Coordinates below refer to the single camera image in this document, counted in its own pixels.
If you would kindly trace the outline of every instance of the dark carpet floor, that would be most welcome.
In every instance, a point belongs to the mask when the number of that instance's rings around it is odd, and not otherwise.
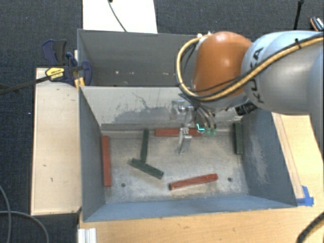
[[[324,0],[305,0],[298,29],[323,17]],[[196,34],[230,30],[255,40],[265,33],[293,28],[298,0],[154,0],[161,33]],[[82,27],[82,0],[0,0],[0,83],[13,86],[34,78],[46,64],[40,46],[50,38],[76,48]],[[0,96],[0,185],[14,211],[29,212],[33,135],[33,87]],[[0,210],[5,210],[0,196]],[[40,219],[51,242],[76,242],[76,215]],[[0,242],[6,242],[7,216],[0,216]],[[45,242],[40,228],[14,217],[11,242]]]

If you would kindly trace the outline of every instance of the blue clamp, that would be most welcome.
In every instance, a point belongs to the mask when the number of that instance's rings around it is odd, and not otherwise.
[[[304,191],[304,198],[299,198],[297,199],[297,204],[298,206],[310,206],[312,207],[314,205],[314,197],[309,196],[309,192],[306,186],[303,186],[303,191]]]
[[[64,68],[64,76],[56,79],[50,79],[53,82],[63,82],[74,86],[74,80],[83,77],[85,85],[89,86],[92,79],[92,68],[88,60],[83,61],[81,66],[71,52],[65,54],[66,40],[50,39],[42,45],[42,55],[51,66],[61,66]],[[78,77],[73,76],[73,72],[78,72]]]

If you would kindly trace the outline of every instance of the wooden table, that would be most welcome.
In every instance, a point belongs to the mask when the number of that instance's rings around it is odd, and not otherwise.
[[[285,156],[293,155],[299,179],[314,197],[313,207],[91,223],[80,218],[80,228],[97,228],[98,243],[295,242],[324,210],[323,162],[307,116],[274,118]],[[323,242],[323,234],[324,227],[319,228],[305,242]]]

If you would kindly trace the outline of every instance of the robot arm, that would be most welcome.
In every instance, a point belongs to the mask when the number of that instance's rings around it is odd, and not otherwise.
[[[309,114],[323,156],[323,33],[286,31],[267,34],[252,45],[239,34],[203,36],[193,89],[181,76],[181,58],[196,38],[181,48],[176,77],[191,100],[214,109],[252,102],[281,114]]]

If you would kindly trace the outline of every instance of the red wooden stick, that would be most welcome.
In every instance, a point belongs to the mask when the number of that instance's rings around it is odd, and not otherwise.
[[[196,184],[205,184],[218,179],[217,174],[208,174],[204,176],[193,177],[185,180],[180,180],[169,184],[169,190],[174,190],[182,188],[185,186],[196,185]]]
[[[196,129],[190,128],[189,134],[193,137],[201,136]],[[155,136],[157,137],[178,137],[179,136],[179,129],[156,129]]]
[[[106,187],[111,186],[111,170],[110,170],[110,152],[109,152],[109,137],[101,137],[102,146],[102,166],[103,166],[103,182]]]

